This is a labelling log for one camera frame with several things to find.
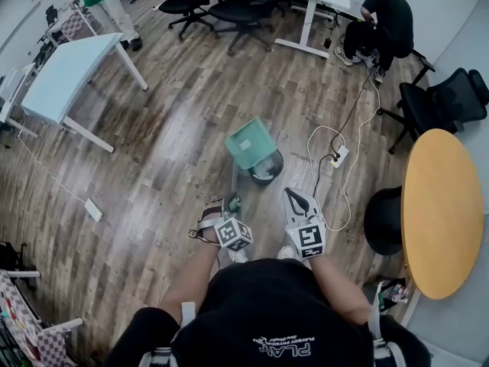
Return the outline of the black equipment stand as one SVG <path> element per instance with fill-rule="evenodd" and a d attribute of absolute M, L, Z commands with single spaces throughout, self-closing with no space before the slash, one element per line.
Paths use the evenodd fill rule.
<path fill-rule="evenodd" d="M 24 263 L 24 250 L 27 246 L 26 242 L 22 242 L 20 250 L 16 251 L 10 242 L 0 241 L 0 269 L 10 272 L 36 272 L 35 276 L 29 278 L 11 278 L 13 281 L 24 280 L 29 282 L 29 280 L 40 278 L 40 272 L 35 266 L 28 266 Z"/>

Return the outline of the black box with packets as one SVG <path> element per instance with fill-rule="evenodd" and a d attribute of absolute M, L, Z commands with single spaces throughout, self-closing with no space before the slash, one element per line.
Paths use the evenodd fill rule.
<path fill-rule="evenodd" d="M 404 278 L 382 281 L 379 283 L 378 298 L 381 301 L 390 301 L 395 304 L 408 301 L 408 289 Z"/>

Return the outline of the round wooden table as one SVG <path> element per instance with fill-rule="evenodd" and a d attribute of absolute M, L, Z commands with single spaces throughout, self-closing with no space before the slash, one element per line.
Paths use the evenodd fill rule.
<path fill-rule="evenodd" d="M 484 228 L 477 169 L 451 133 L 431 129 L 413 145 L 402 186 L 404 257 L 419 291 L 454 294 L 476 262 Z"/>

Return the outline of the checkered tablecloth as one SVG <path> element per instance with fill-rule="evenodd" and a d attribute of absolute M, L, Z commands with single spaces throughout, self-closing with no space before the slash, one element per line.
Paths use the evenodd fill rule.
<path fill-rule="evenodd" d="M 91 36 L 97 35 L 89 18 L 77 7 L 65 11 L 49 8 L 46 10 L 46 17 L 48 26 L 44 36 L 55 47 L 61 44 L 60 38 L 56 36 L 59 32 L 68 42 L 74 41 L 84 30 L 89 31 Z"/>
<path fill-rule="evenodd" d="M 58 325 L 44 327 L 14 279 L 36 278 L 36 271 L 6 271 L 0 269 L 0 315 L 20 350 L 33 367 L 79 367 L 68 355 L 66 338 L 84 324 L 79 317 Z"/>

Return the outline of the white paper pieces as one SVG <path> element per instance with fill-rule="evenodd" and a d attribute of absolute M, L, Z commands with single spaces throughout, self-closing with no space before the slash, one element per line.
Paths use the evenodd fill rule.
<path fill-rule="evenodd" d="M 272 158 L 263 159 L 251 169 L 251 176 L 258 180 L 273 180 L 277 175 L 277 165 Z"/>

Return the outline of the person's left forearm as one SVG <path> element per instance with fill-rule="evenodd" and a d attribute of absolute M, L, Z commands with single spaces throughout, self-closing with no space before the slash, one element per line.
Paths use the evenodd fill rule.
<path fill-rule="evenodd" d="M 194 303 L 196 311 L 202 306 L 218 253 L 217 246 L 200 244 L 163 295 L 159 308 L 171 315 L 179 325 L 183 319 L 183 303 Z"/>

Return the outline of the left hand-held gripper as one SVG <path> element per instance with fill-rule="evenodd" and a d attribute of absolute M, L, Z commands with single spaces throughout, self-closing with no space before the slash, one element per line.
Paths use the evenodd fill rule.
<path fill-rule="evenodd" d="M 217 244 L 233 252 L 239 252 L 253 243 L 251 229 L 236 219 L 241 212 L 241 197 L 236 191 L 224 195 L 222 213 L 227 219 L 213 219 L 212 227 L 217 236 Z"/>

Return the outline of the light blue table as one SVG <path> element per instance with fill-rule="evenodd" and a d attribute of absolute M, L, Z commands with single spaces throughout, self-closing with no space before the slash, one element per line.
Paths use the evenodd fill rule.
<path fill-rule="evenodd" d="M 109 153 L 114 148 L 72 120 L 68 113 L 83 87 L 103 60 L 115 52 L 142 90 L 148 84 L 120 44 L 122 34 L 111 33 L 60 45 L 44 64 L 21 101 L 23 109 L 58 125 L 65 125 Z"/>

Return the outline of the person's black t-shirt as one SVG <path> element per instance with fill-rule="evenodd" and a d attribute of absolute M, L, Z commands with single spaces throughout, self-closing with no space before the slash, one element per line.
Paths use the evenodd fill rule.
<path fill-rule="evenodd" d="M 103 367 L 139 367 L 167 348 L 178 367 L 374 367 L 374 338 L 333 310 L 313 273 L 292 259 L 219 271 L 195 318 L 140 309 Z"/>

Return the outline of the black stool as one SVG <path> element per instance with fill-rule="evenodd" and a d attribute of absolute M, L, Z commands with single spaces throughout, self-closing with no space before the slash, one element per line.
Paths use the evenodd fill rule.
<path fill-rule="evenodd" d="M 369 246 L 379 255 L 400 252 L 402 187 L 377 191 L 368 201 L 364 213 L 364 235 Z"/>

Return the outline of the person's left hand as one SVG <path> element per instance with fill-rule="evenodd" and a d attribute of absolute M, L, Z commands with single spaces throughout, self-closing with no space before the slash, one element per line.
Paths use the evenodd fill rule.
<path fill-rule="evenodd" d="M 211 242 L 218 242 L 218 237 L 215 232 L 215 226 L 222 223 L 223 219 L 223 198 L 216 197 L 211 199 L 202 210 L 200 221 L 197 224 L 197 232 L 199 236 Z"/>

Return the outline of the black mesh waste bin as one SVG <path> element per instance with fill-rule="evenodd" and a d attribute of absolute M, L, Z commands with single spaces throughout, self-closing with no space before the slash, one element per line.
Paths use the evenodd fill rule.
<path fill-rule="evenodd" d="M 248 170 L 248 173 L 249 173 L 251 179 L 253 180 L 253 182 L 256 183 L 258 186 L 262 186 L 262 187 L 271 184 L 280 175 L 280 173 L 283 170 L 283 166 L 284 166 L 283 155 L 281 154 L 281 152 L 279 150 L 276 150 L 275 152 L 273 152 L 272 154 L 267 156 L 265 159 L 267 159 L 267 158 L 272 158 L 275 161 L 275 164 L 277 165 L 277 175 L 273 180 L 255 179 L 254 177 L 251 176 L 251 169 L 253 167 Z"/>

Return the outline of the mint green dustpan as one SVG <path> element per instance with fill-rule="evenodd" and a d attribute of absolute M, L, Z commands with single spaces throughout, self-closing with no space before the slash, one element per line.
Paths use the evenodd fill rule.
<path fill-rule="evenodd" d="M 233 159 L 231 192 L 238 192 L 239 171 L 248 170 L 275 152 L 277 146 L 259 117 L 239 128 L 225 139 Z"/>

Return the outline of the small white desk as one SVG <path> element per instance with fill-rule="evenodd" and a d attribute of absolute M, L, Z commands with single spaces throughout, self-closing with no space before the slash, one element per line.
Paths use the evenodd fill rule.
<path fill-rule="evenodd" d="M 31 113 L 23 107 L 22 102 L 36 75 L 38 75 L 36 63 L 30 63 L 19 70 L 12 68 L 4 77 L 0 85 L 0 128 L 8 125 L 18 129 L 21 133 L 38 138 L 37 133 L 11 117 L 15 108 L 21 110 L 25 116 L 31 116 Z"/>

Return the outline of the person's right white shoe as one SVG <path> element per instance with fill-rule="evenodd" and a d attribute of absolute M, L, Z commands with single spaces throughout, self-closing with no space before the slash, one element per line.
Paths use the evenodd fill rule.
<path fill-rule="evenodd" d="M 297 250 L 291 245 L 285 245 L 284 247 L 282 247 L 277 255 L 277 259 L 293 259 L 296 261 L 301 261 Z"/>

